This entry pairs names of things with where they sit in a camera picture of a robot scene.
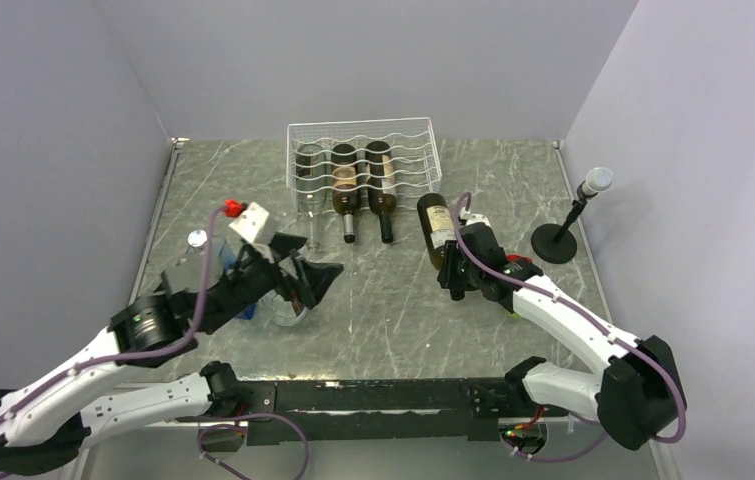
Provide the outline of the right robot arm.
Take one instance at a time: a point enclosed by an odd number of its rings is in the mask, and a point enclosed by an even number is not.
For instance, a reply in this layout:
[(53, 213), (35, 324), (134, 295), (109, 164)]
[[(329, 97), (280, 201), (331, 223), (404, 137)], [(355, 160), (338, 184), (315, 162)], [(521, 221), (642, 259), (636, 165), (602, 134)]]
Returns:
[(544, 359), (525, 360), (505, 376), (507, 407), (529, 415), (555, 406), (600, 423), (620, 446), (637, 450), (662, 440), (678, 441), (686, 427), (686, 400), (669, 344), (640, 338), (601, 319), (568, 296), (524, 257), (510, 258), (484, 222), (432, 235), (441, 252), (438, 281), (455, 301), (478, 291), (545, 330), (586, 366), (580, 372)]

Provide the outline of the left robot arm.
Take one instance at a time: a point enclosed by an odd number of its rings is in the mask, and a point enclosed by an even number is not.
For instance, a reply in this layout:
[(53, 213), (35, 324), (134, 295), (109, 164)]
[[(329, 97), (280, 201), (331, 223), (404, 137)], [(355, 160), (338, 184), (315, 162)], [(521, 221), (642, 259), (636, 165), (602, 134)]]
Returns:
[(93, 340), (17, 390), (0, 389), (0, 479), (39, 476), (107, 438), (163, 420), (225, 420), (250, 411), (246, 390), (221, 361), (175, 381), (124, 394), (115, 387), (187, 354), (268, 293), (297, 311), (316, 307), (343, 273), (301, 255), (283, 233), (238, 253), (206, 244), (166, 269), (159, 286), (116, 313)]

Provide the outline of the dark wine bottle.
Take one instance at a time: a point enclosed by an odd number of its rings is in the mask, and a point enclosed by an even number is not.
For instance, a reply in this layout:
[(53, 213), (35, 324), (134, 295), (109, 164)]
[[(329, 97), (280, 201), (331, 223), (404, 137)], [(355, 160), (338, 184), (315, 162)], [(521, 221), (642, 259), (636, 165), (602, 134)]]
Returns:
[(343, 239), (347, 244), (356, 241), (354, 214), (361, 206), (356, 162), (357, 156), (352, 145), (342, 143), (332, 149), (332, 200), (335, 211), (342, 217)]
[(384, 141), (368, 143), (365, 160), (369, 208), (378, 217), (381, 241), (391, 244), (394, 241), (391, 215), (397, 208), (397, 190), (390, 145)]
[(417, 214), (431, 264), (440, 270), (448, 241), (455, 241), (453, 217), (445, 198), (430, 192), (419, 198)]

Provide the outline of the dark wine bottle front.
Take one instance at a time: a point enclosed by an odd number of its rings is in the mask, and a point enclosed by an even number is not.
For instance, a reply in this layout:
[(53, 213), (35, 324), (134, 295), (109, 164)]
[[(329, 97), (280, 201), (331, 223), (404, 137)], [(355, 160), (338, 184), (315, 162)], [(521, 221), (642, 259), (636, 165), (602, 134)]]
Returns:
[(343, 239), (347, 244), (356, 241), (354, 214), (361, 206), (356, 162), (357, 156), (352, 145), (342, 143), (332, 149), (332, 200), (335, 211), (342, 217)]

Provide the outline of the clear glass bottle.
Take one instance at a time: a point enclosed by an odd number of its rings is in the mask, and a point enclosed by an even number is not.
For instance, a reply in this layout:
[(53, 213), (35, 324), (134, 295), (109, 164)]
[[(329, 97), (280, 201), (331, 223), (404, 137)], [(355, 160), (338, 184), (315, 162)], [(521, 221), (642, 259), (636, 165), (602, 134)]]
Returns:
[(320, 250), (318, 235), (319, 216), (325, 210), (327, 190), (327, 157), (318, 144), (305, 144), (298, 148), (295, 157), (295, 182), (298, 211), (307, 217), (310, 252)]

